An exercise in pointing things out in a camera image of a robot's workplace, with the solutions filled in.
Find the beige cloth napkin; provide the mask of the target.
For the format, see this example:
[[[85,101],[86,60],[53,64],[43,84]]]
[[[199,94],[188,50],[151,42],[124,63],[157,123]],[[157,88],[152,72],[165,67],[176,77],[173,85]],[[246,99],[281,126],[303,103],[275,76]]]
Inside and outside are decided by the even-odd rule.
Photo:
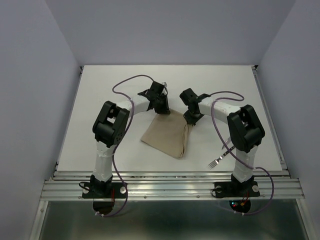
[[[193,125],[182,113],[171,109],[170,114],[157,114],[141,137],[141,141],[168,156],[181,159],[186,151]]]

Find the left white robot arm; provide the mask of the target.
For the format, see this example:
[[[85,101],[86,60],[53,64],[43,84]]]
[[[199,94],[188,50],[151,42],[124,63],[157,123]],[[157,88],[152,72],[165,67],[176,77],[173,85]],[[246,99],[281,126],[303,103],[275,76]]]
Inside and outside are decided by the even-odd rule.
[[[90,183],[94,185],[94,191],[100,197],[106,197],[111,193],[115,151],[126,135],[133,116],[150,110],[159,115],[171,113],[165,82],[153,81],[148,89],[134,96],[116,91],[114,88],[112,92],[122,95],[126,101],[118,103],[106,101],[92,127],[97,150]]]

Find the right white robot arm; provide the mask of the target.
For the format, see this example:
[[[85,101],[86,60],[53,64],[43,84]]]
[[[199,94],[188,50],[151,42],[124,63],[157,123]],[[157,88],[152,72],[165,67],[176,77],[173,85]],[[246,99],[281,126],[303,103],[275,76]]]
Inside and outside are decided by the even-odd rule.
[[[235,158],[234,170],[231,175],[235,180],[230,182],[231,192],[235,195],[242,195],[248,190],[247,181],[252,178],[255,169],[255,154],[266,134],[255,109],[248,104],[240,107],[224,102],[244,101],[245,98],[241,94],[232,91],[197,95],[191,88],[188,88],[179,97],[187,106],[183,117],[189,125],[194,126],[203,116],[211,117],[223,146]],[[232,153],[227,142],[224,141],[216,120],[227,124],[229,138],[235,147],[235,153]]]

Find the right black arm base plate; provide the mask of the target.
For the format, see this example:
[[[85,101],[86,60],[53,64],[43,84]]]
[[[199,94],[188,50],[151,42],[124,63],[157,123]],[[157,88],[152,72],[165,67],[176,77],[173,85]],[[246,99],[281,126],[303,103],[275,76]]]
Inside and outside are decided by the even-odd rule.
[[[256,181],[251,183],[235,183],[231,181],[214,182],[211,195],[215,198],[259,197],[260,190]]]

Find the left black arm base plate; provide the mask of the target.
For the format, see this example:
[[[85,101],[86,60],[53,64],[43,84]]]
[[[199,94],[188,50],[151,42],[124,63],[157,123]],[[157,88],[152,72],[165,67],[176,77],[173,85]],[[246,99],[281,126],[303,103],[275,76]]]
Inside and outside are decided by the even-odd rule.
[[[121,182],[109,182],[104,186],[93,186],[90,182],[81,181],[83,199],[125,199],[127,191]]]

